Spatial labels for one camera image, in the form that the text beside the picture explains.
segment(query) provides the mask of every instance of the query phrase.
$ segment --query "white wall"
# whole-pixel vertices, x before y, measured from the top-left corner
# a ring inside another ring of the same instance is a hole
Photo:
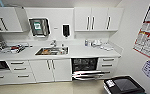
[[[118,7],[125,8],[120,28],[109,41],[123,48],[115,75],[130,75],[150,94],[150,78],[142,71],[148,57],[133,50],[138,32],[149,8],[150,0],[123,0]]]

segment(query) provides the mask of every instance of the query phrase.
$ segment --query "upper cabinet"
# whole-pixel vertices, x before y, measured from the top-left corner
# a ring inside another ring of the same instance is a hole
[[[123,8],[82,8],[75,13],[75,31],[117,31]]]
[[[0,32],[29,31],[26,12],[21,8],[0,7]]]

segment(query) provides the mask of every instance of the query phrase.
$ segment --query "stainless steel sink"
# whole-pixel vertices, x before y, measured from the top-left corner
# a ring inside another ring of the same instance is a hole
[[[68,47],[41,48],[35,55],[64,55],[68,54]]]

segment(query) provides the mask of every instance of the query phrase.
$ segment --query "black dispenser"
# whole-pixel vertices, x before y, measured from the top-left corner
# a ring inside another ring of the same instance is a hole
[[[63,25],[63,35],[67,38],[70,35],[69,25]]]

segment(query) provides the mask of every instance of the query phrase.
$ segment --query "gray floor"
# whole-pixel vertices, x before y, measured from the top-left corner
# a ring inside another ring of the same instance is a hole
[[[0,94],[103,94],[103,80],[0,86]]]

